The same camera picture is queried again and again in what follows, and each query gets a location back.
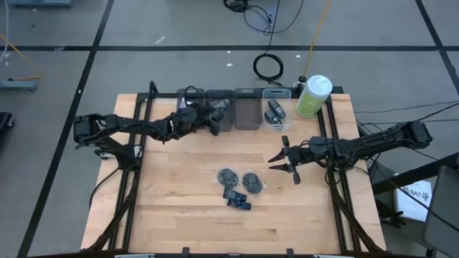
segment butcher block tabletop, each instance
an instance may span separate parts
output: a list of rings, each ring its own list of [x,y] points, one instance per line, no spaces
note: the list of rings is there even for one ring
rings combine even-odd
[[[350,96],[331,97],[340,138],[358,138]],[[330,188],[324,181],[326,170],[315,163],[298,166],[301,183],[295,185],[291,174],[268,169],[285,163],[268,164],[283,147],[282,135],[288,136],[290,145],[320,135],[317,118],[300,118],[294,111],[295,104],[296,99],[292,99],[294,124],[285,132],[262,125],[259,130],[233,127],[230,132],[213,136],[203,129],[164,145],[148,137],[128,251],[181,253],[183,247],[189,247],[191,253],[285,254],[292,248],[295,254],[339,254]],[[135,105],[136,95],[119,95],[114,113],[132,118]],[[175,109],[176,99],[156,98],[150,121],[165,118]],[[325,106],[323,114],[331,135]],[[128,137],[127,133],[113,136],[122,144],[128,142]],[[98,181],[117,165],[114,158],[102,161]],[[366,170],[364,161],[356,166]],[[234,189],[247,194],[252,210],[226,205],[224,187],[217,181],[223,168],[232,169],[241,179],[247,172],[260,177],[264,189],[259,194],[248,193],[241,183]],[[82,248],[89,247],[113,218],[121,174],[118,172],[95,194]],[[355,217],[384,249],[368,174],[354,169],[347,176]],[[347,248],[352,249],[349,224],[342,217]],[[121,247],[125,225],[124,219],[116,247]]]

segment coiled black cable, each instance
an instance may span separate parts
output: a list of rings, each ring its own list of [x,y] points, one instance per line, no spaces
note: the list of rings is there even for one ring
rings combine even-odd
[[[279,73],[277,73],[274,76],[264,76],[264,75],[260,74],[260,72],[258,72],[257,64],[258,64],[258,61],[260,61],[260,59],[262,59],[263,57],[269,57],[269,58],[273,59],[274,61],[276,61],[278,63],[278,65],[279,65]],[[255,74],[261,80],[272,82],[272,81],[275,81],[275,80],[279,80],[282,77],[282,75],[284,73],[284,64],[282,63],[282,60],[278,56],[276,56],[274,54],[268,54],[268,53],[265,52],[264,54],[259,55],[253,61],[253,72],[255,72]]]
[[[272,32],[274,32],[275,24],[276,24],[276,21],[278,20],[279,5],[280,5],[280,0],[278,0],[278,6],[276,7],[276,10],[275,10],[276,15],[275,15],[275,18],[274,18],[274,24],[273,24]],[[282,60],[278,56],[276,56],[274,54],[268,54],[268,51],[270,50],[270,47],[271,47],[271,42],[273,41],[273,35],[274,35],[274,33],[271,33],[270,43],[268,44],[268,48],[266,49],[265,53],[259,55],[253,61],[253,72],[261,80],[265,80],[267,82],[273,82],[275,80],[279,80],[279,78],[281,78],[282,75],[284,74],[284,64],[282,63]],[[260,74],[260,72],[258,72],[257,64],[258,64],[258,61],[260,61],[260,59],[262,59],[263,57],[269,57],[269,58],[273,59],[274,61],[276,61],[278,63],[278,65],[279,65],[279,73],[277,73],[274,76],[264,76],[264,75]]]

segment small black item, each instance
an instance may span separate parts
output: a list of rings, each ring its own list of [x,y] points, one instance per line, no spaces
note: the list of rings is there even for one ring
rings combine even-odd
[[[303,75],[301,75],[301,76],[298,78],[298,81],[300,81],[301,83],[305,83],[305,82],[306,82],[306,77],[304,77]]]
[[[234,199],[237,202],[245,202],[247,200],[247,196],[245,194],[238,193],[233,190],[229,190],[228,188],[224,189],[223,198],[224,199]]]
[[[246,173],[242,178],[242,185],[251,194],[258,194],[263,189],[260,178],[254,173]]]
[[[270,109],[280,118],[286,117],[284,109],[280,106],[277,100],[275,99],[268,100],[268,105],[270,106]]]
[[[236,173],[233,172],[231,169],[224,168],[218,173],[217,180],[225,188],[233,189],[237,186],[239,182],[239,177],[237,177]]]
[[[228,199],[227,206],[233,206],[238,209],[250,210],[252,204],[246,203],[244,201],[235,201],[234,199]]]
[[[282,125],[282,121],[280,121],[280,118],[278,117],[278,115],[276,115],[271,110],[266,110],[265,118],[268,119],[268,121],[272,124]]]

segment concrete floor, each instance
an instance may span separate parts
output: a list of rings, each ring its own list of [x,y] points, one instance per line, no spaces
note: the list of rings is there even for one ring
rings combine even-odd
[[[108,0],[79,0],[71,9],[10,8],[10,41],[17,46],[91,46]],[[275,11],[275,0],[252,4]],[[273,45],[311,43],[326,1],[305,1],[296,23],[275,34]],[[459,2],[424,1],[432,23],[445,46],[459,46]],[[282,1],[276,28],[290,23],[299,0]],[[5,9],[0,6],[0,33],[4,34]],[[256,23],[260,20],[249,14]],[[165,39],[156,44],[162,36]],[[77,114],[111,113],[117,94],[145,92],[154,80],[160,92],[175,92],[194,85],[204,89],[267,87],[252,71],[260,51],[194,51],[186,46],[263,46],[268,37],[244,23],[215,0],[115,0],[101,46],[183,46],[188,51],[98,52],[82,93]],[[332,0],[319,46],[435,46],[413,0]],[[433,102],[459,100],[459,94],[438,51],[317,51],[309,75],[322,74],[351,94],[355,110],[383,110]],[[86,51],[26,51],[41,67],[43,78],[36,92],[0,92],[0,111],[14,114],[16,127],[0,148],[0,257],[15,257],[24,237],[39,192],[55,153],[62,127],[85,67]],[[307,51],[272,51],[285,65],[280,80],[292,85],[303,71]],[[459,52],[448,52],[459,66]],[[0,64],[0,79],[36,75],[12,52]],[[277,65],[260,62],[260,71],[274,73]],[[403,121],[420,118],[442,106],[382,113],[358,114],[361,122]],[[458,118],[458,109],[436,119]],[[441,158],[457,152],[459,123],[428,123],[434,137],[424,153]],[[87,219],[87,203],[100,160],[93,150],[76,151],[72,133],[39,223],[29,255],[76,252]],[[403,172],[431,160],[410,150],[385,153],[379,159],[387,168]],[[396,229],[383,228],[389,250],[424,254],[425,249]]]

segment wire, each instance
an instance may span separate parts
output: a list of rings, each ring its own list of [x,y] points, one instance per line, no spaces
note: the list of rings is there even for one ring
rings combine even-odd
[[[132,147],[135,148],[136,146],[141,146],[141,145],[140,145],[140,144],[135,144],[135,145],[133,145]],[[142,149],[138,150],[134,162],[137,162],[137,161],[138,161],[138,158],[140,157],[140,155],[141,155],[142,152],[143,152]],[[105,183],[109,178],[111,178],[113,175],[115,175],[115,173],[116,173],[117,171],[119,171],[119,170],[120,170],[120,166],[118,166],[114,171],[112,171],[112,173],[109,173],[108,176],[106,176],[104,179],[102,179],[102,181],[99,182],[99,183],[95,186],[93,192],[91,193],[91,197],[89,198],[89,208],[90,208],[90,209],[91,209],[91,204],[93,203],[93,197],[94,197],[95,192],[100,188],[100,186],[102,186],[103,183]]]
[[[265,19],[264,17],[262,17],[262,18],[267,22],[268,27],[266,27],[265,29],[261,30],[261,29],[258,29],[258,28],[256,28],[256,27],[250,25],[249,22],[247,21],[247,17],[245,16],[245,12],[244,12],[244,20],[245,20],[246,25],[248,25],[250,28],[252,28],[252,29],[254,29],[254,30],[256,30],[256,31],[263,32],[263,34],[264,34],[265,36],[269,36],[270,34],[281,33],[281,32],[286,31],[287,29],[289,29],[289,28],[295,23],[296,19],[298,18],[298,16],[299,16],[300,13],[301,13],[301,9],[303,8],[303,3],[304,3],[304,0],[301,0],[300,8],[298,8],[298,12],[296,13],[295,18],[293,18],[293,21],[292,21],[285,29],[281,29],[280,31],[277,31],[277,32],[274,31],[274,28],[273,28],[273,30],[272,30],[271,32],[267,32],[267,31],[266,31],[267,28],[271,27],[271,22],[270,22],[271,18],[269,17],[269,15],[268,15],[268,13],[266,12],[266,10],[264,10],[262,7],[249,5],[247,10],[254,11],[254,10],[252,10],[252,7],[255,7],[255,8],[259,8],[259,9],[261,9],[263,12],[265,12],[267,19]]]
[[[459,119],[439,119],[439,120],[427,120],[422,121],[423,123],[431,123],[431,122],[451,122],[451,121],[459,121]],[[361,123],[360,125],[392,125],[397,123],[404,123],[404,122],[379,122],[379,123]]]
[[[438,158],[434,158],[434,157],[429,156],[429,155],[427,155],[427,154],[425,154],[425,153],[422,153],[422,152],[420,152],[420,151],[418,151],[418,150],[412,150],[412,151],[417,152],[417,153],[421,154],[422,156],[426,156],[426,157],[431,158],[431,159],[433,159],[433,160],[436,160],[436,161],[439,160]]]
[[[426,115],[426,116],[423,117],[423,118],[416,119],[415,121],[419,122],[419,121],[422,121],[422,120],[424,120],[424,119],[426,119],[426,118],[430,118],[430,117],[432,117],[432,116],[434,116],[434,115],[437,115],[437,114],[439,114],[439,113],[441,113],[441,112],[443,112],[443,111],[445,111],[445,110],[448,110],[448,109],[450,109],[450,108],[452,108],[452,107],[455,107],[455,106],[457,106],[457,105],[459,105],[459,103],[455,103],[454,105],[447,106],[447,107],[445,107],[445,108],[443,108],[443,109],[441,109],[441,110],[438,110],[437,112],[430,113],[429,115]]]
[[[95,186],[93,192],[91,193],[91,197],[89,198],[89,209],[91,209],[91,204],[93,204],[93,197],[94,197],[95,192],[100,188],[100,186],[102,186],[103,183],[105,183],[110,177],[112,177],[116,173],[116,171],[118,171],[119,169],[120,167],[115,168],[115,170],[112,173],[109,173],[108,176],[102,179],[102,181],[99,182]]]
[[[330,2],[331,2],[331,0],[327,0],[327,4],[325,5],[325,9],[323,10],[321,20],[318,23],[318,26],[317,26],[317,29],[316,29],[316,33],[314,34],[313,42],[311,43],[311,47],[309,48],[308,61],[306,61],[306,68],[304,69],[304,72],[303,72],[303,76],[304,77],[306,77],[306,72],[308,71],[308,68],[309,68],[309,62],[310,62],[311,57],[313,55],[313,48],[314,48],[314,45],[316,44],[316,40],[318,38],[318,33],[320,32],[322,24],[323,24],[323,21],[325,20],[325,17],[327,16],[328,9],[330,9]]]
[[[395,110],[410,110],[410,109],[414,109],[414,108],[430,107],[430,106],[433,106],[433,105],[453,104],[453,103],[457,103],[457,102],[459,102],[459,100],[449,101],[449,102],[437,102],[437,103],[433,103],[433,104],[418,105],[418,106],[412,106],[412,107],[393,108],[393,109],[389,109],[389,110],[379,110],[379,111],[355,111],[354,113],[377,114],[377,113],[392,112],[392,111],[395,111]]]
[[[444,220],[442,217],[438,216],[432,209],[430,209],[429,207],[427,207],[425,204],[423,204],[422,202],[420,202],[419,200],[417,200],[415,197],[411,196],[409,193],[407,193],[405,190],[403,190],[400,186],[398,186],[396,183],[394,183],[394,181],[392,181],[390,178],[388,178],[386,175],[384,175],[380,170],[379,170],[379,166],[378,166],[378,163],[375,163],[375,166],[376,166],[376,169],[378,170],[378,172],[389,182],[391,183],[395,188],[399,189],[402,193],[406,194],[408,197],[410,197],[413,201],[416,201],[419,205],[421,205],[422,207],[424,207],[425,209],[427,209],[435,218],[437,218],[438,220],[440,220],[441,222],[443,222],[445,225],[449,226],[451,229],[454,229],[456,232],[459,232],[459,229],[457,227],[455,227],[454,225],[452,225],[450,222]]]
[[[280,6],[280,0],[278,0],[278,5],[276,6],[276,10],[275,10],[275,18],[274,18],[274,24],[273,24],[273,32],[274,32],[274,29],[275,29],[275,25],[277,23],[277,20],[278,20],[278,16],[279,16],[279,6]],[[284,64],[282,62],[282,59],[279,58],[278,56],[274,55],[274,54],[268,54],[268,51],[270,50],[271,48],[271,42],[273,41],[273,33],[271,33],[271,37],[270,37],[270,43],[268,44],[268,48],[266,49],[265,53],[259,55],[258,57],[255,58],[255,60],[253,61],[253,72],[261,79],[261,80],[265,80],[267,82],[273,82],[275,80],[279,80],[283,73],[284,73]],[[264,76],[262,74],[260,74],[260,72],[258,72],[258,68],[257,68],[257,64],[258,64],[258,61],[260,61],[260,59],[262,59],[263,57],[269,57],[271,59],[273,59],[274,61],[276,61],[279,65],[279,73],[277,73],[276,75],[274,76]]]
[[[275,24],[276,24],[277,21],[278,21],[279,6],[280,6],[280,0],[278,0],[278,5],[277,5],[276,8],[275,8],[275,18],[274,18],[274,24],[273,24],[273,32],[274,32],[274,29],[275,29]],[[273,41],[273,35],[274,35],[274,33],[271,33],[270,43],[268,44],[268,48],[266,49],[265,54],[268,53],[268,51],[270,50],[271,42]]]
[[[8,9],[8,0],[5,0],[5,10],[6,10],[6,38],[4,38],[5,40],[5,50],[3,51],[3,53],[1,53],[1,56],[0,56],[0,64],[1,64],[1,61],[3,60],[5,54],[6,54],[6,51],[8,50],[8,38],[9,38],[9,9]]]

